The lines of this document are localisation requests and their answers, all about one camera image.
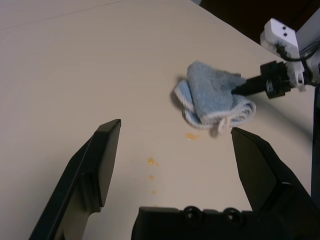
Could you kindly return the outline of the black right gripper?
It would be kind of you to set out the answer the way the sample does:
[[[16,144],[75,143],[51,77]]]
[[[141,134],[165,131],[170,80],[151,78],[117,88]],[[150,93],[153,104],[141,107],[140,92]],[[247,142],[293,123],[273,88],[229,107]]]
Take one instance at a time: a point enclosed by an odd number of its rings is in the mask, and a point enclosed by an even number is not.
[[[292,88],[286,64],[272,61],[260,66],[260,75],[246,78],[243,84],[237,86],[231,93],[254,95],[266,92],[268,99],[274,99],[285,96]]]

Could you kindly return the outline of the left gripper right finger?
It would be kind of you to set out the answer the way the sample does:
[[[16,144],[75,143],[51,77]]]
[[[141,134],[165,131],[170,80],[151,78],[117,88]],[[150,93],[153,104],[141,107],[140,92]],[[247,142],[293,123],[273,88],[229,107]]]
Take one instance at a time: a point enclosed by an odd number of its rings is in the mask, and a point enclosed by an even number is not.
[[[231,130],[238,175],[253,211],[278,216],[298,240],[320,238],[320,210],[292,170],[260,136]]]

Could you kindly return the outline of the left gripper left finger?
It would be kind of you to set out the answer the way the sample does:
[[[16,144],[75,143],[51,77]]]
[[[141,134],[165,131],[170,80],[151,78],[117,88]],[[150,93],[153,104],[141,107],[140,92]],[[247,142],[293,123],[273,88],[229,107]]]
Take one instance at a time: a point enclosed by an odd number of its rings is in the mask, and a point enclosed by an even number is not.
[[[80,240],[90,215],[105,206],[113,175],[121,120],[100,125],[72,156],[31,240]]]

